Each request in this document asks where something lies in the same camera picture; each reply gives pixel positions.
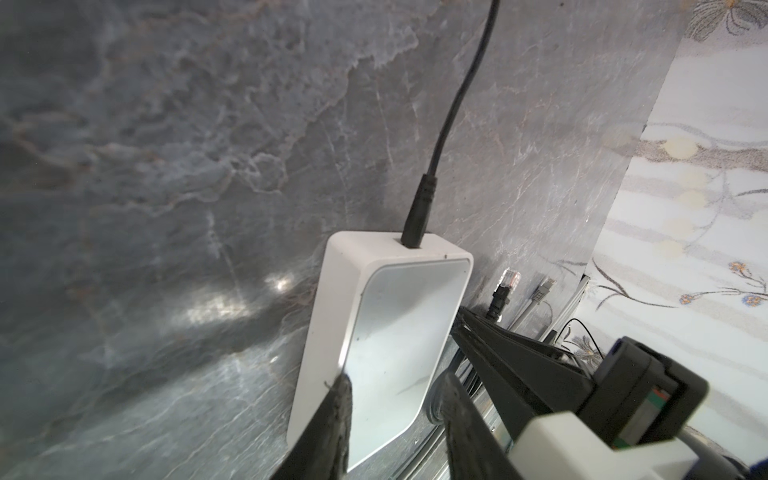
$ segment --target marble surface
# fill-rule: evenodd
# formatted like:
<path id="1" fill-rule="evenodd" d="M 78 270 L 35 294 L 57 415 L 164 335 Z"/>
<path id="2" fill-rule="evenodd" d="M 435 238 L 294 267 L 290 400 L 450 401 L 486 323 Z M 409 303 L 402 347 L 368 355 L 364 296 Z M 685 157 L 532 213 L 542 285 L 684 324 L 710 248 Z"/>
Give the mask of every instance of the marble surface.
<path id="1" fill-rule="evenodd" d="M 704 377 L 690 425 L 753 464 L 768 455 L 768 28 L 732 28 L 743 8 L 694 14 L 574 316 L 603 352 L 628 335 Z"/>
<path id="2" fill-rule="evenodd" d="M 0 478 L 266 478 L 325 241 L 402 226 L 487 8 L 2 2 Z M 507 266 L 508 312 L 558 281 L 530 333 L 568 300 L 686 20 L 502 4 L 429 224 L 475 256 L 465 304 Z"/>

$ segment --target thin black wire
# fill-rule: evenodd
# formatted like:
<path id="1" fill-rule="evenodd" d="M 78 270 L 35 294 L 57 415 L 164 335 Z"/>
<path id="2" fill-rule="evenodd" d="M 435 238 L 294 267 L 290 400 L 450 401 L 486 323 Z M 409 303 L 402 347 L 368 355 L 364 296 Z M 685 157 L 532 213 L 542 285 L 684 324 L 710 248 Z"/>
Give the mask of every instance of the thin black wire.
<path id="1" fill-rule="evenodd" d="M 448 110 L 448 116 L 445 117 L 445 122 L 440 129 L 440 135 L 437 137 L 437 142 L 435 143 L 435 150 L 432 152 L 432 160 L 429 162 L 429 169 L 427 169 L 427 174 L 432 175 L 433 177 L 437 174 L 437 164 L 442 155 L 442 148 L 445 146 L 445 140 L 448 138 L 448 133 L 451 131 L 451 126 L 456 119 L 458 109 L 462 106 L 462 100 L 464 100 L 464 96 L 467 95 L 469 85 L 472 83 L 472 80 L 480 69 L 480 62 L 482 62 L 485 50 L 488 48 L 488 42 L 491 40 L 491 33 L 493 32 L 493 25 L 496 23 L 496 15 L 498 14 L 498 4 L 500 1 L 501 0 L 491 1 L 488 20 L 485 21 L 485 30 L 483 30 L 482 37 L 480 37 L 480 44 L 475 53 L 475 58 L 472 59 L 472 64 L 469 65 L 467 75 L 464 77 L 464 81 L 458 88 L 456 96 L 453 98 L 453 103 L 451 103 L 451 109 Z"/>
<path id="2" fill-rule="evenodd" d="M 565 325 L 563 325 L 563 328 L 562 328 L 562 329 L 560 329 L 560 333 L 558 333 L 558 336 L 556 336 L 556 337 L 554 338 L 554 342 L 552 342 L 552 345 L 554 345 L 554 344 L 556 344 L 556 343 L 558 342 L 558 339 L 560 338 L 560 335 L 562 335 L 562 334 L 563 334 L 563 332 L 565 331 L 565 329 L 566 329 L 566 328 L 568 328 L 568 325 L 570 325 L 570 324 L 571 324 L 571 322 L 574 322 L 574 321 L 576 321 L 576 322 L 579 322 L 579 323 L 581 324 L 581 326 L 583 326 L 583 327 L 584 327 L 584 330 L 586 330 L 586 331 L 587 331 L 587 335 L 589 335 L 589 338 L 590 338 L 590 339 L 592 339 L 592 343 L 594 343 L 594 348 L 598 349 L 598 353 L 600 354 L 600 358 L 602 358 L 602 359 L 605 359 L 605 355 L 603 355 L 603 353 L 600 351 L 600 346 L 598 345 L 598 343 L 594 341 L 594 337 L 592 336 L 592 333 L 590 333 L 590 331 L 589 331 L 589 329 L 587 328 L 587 326 L 586 326 L 586 325 L 584 325 L 584 322 L 582 322 L 582 321 L 581 321 L 581 320 L 579 320 L 578 318 L 572 318 L 572 319 L 568 320 L 568 321 L 565 323 Z"/>

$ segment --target black plug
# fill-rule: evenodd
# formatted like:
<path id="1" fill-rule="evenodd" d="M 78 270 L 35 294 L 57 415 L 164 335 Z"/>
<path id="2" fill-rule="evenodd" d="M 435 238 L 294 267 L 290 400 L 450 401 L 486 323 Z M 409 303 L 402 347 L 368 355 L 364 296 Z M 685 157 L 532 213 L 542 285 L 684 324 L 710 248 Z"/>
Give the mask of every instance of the black plug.
<path id="1" fill-rule="evenodd" d="M 430 174 L 423 174 L 422 181 L 419 182 L 419 189 L 413 197 L 411 210 L 406 218 L 406 225 L 402 228 L 400 243 L 408 248 L 419 248 L 422 245 L 422 238 L 427 229 L 429 221 L 429 211 L 432 209 L 432 200 L 435 198 L 435 189 L 437 188 L 437 177 Z"/>

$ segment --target black cable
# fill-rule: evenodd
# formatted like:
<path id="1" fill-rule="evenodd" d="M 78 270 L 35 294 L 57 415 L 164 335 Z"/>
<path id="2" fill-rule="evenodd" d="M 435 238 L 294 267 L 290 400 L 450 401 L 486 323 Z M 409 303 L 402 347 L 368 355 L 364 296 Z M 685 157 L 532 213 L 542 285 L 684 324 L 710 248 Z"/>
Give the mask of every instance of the black cable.
<path id="1" fill-rule="evenodd" d="M 437 164 L 440 161 L 442 148 L 445 146 L 445 140 L 448 139 L 448 133 L 451 131 L 451 126 L 453 125 L 453 121 L 456 119 L 458 109 L 462 106 L 462 100 L 464 100 L 464 96 L 467 95 L 469 85 L 472 84 L 472 80 L 475 78 L 475 75 L 480 69 L 480 62 L 482 62 L 483 55 L 485 55 L 485 50 L 488 48 L 488 42 L 491 40 L 493 25 L 496 23 L 496 16 L 498 14 L 499 2 L 500 0 L 491 1 L 491 9 L 488 12 L 488 20 L 485 21 L 485 30 L 483 30 L 482 37 L 480 37 L 480 44 L 478 45 L 478 50 L 475 53 L 475 58 L 472 59 L 472 64 L 469 65 L 467 75 L 464 77 L 464 81 L 458 88 L 456 96 L 453 98 L 451 109 L 448 110 L 448 116 L 445 117 L 445 122 L 443 122 L 442 128 L 440 129 L 440 135 L 437 137 L 435 150 L 432 151 L 432 160 L 429 162 L 429 169 L 427 170 L 428 175 L 435 176 L 437 174 Z"/>
<path id="2" fill-rule="evenodd" d="M 552 345 L 554 345 L 554 344 L 556 344 L 556 343 L 558 342 L 558 339 L 560 338 L 560 335 L 562 335 L 562 334 L 563 334 L 563 332 L 565 331 L 565 329 L 566 329 L 566 328 L 568 328 L 568 325 L 570 325 L 570 324 L 571 324 L 571 322 L 574 322 L 574 321 L 575 321 L 575 322 L 579 322 L 579 323 L 581 324 L 581 326 L 583 326 L 583 327 L 584 327 L 584 330 L 586 330 L 586 332 L 587 332 L 587 335 L 589 335 L 589 338 L 592 340 L 592 343 L 594 343 L 594 348 L 598 349 L 598 353 L 600 354 L 600 358 L 602 358 L 602 359 L 605 359 L 605 355 L 603 355 L 603 353 L 600 351 L 600 346 L 599 346 L 599 345 L 598 345 L 598 343 L 597 343 L 597 342 L 594 340 L 594 337 L 592 336 L 592 333 L 589 331 L 589 329 L 587 328 L 587 326 L 586 326 L 586 325 L 584 325 L 584 322 L 582 322 L 582 321 L 581 321 L 581 320 L 579 320 L 578 318 L 572 318 L 572 319 L 568 320 L 568 321 L 565 323 L 565 325 L 563 325 L 563 328 L 562 328 L 562 329 L 560 329 L 560 333 L 558 333 L 558 336 L 556 336 L 556 337 L 554 338 L 554 342 L 552 342 Z"/>
<path id="3" fill-rule="evenodd" d="M 445 122 L 440 129 L 440 135 L 435 142 L 435 150 L 432 151 L 432 159 L 429 162 L 429 168 L 427 173 L 422 175 L 422 180 L 419 183 L 419 188 L 416 190 L 416 195 L 413 197 L 411 203 L 411 210 L 408 212 L 406 218 L 406 224 L 402 228 L 402 236 L 400 237 L 400 243 L 407 248 L 419 248 L 422 244 L 422 238 L 424 238 L 424 232 L 427 229 L 427 222 L 429 222 L 429 211 L 432 209 L 432 200 L 435 198 L 435 190 L 437 189 L 437 164 L 440 161 L 442 155 L 442 149 L 445 146 L 445 140 L 448 138 L 448 133 L 451 131 L 453 121 L 456 119 L 459 107 L 462 105 L 464 96 L 467 95 L 469 85 L 472 83 L 472 79 L 480 69 L 480 62 L 482 61 L 485 50 L 488 48 L 488 42 L 491 39 L 491 33 L 493 32 L 493 25 L 496 23 L 496 16 L 498 14 L 498 4 L 501 0 L 491 0 L 491 9 L 488 12 L 488 20 L 485 21 L 485 30 L 480 37 L 480 44 L 478 50 L 475 53 L 475 57 L 472 59 L 472 64 L 469 65 L 467 75 L 464 77 L 464 81 L 458 87 L 456 96 L 453 98 L 451 108 L 448 110 L 448 115 L 445 117 Z"/>

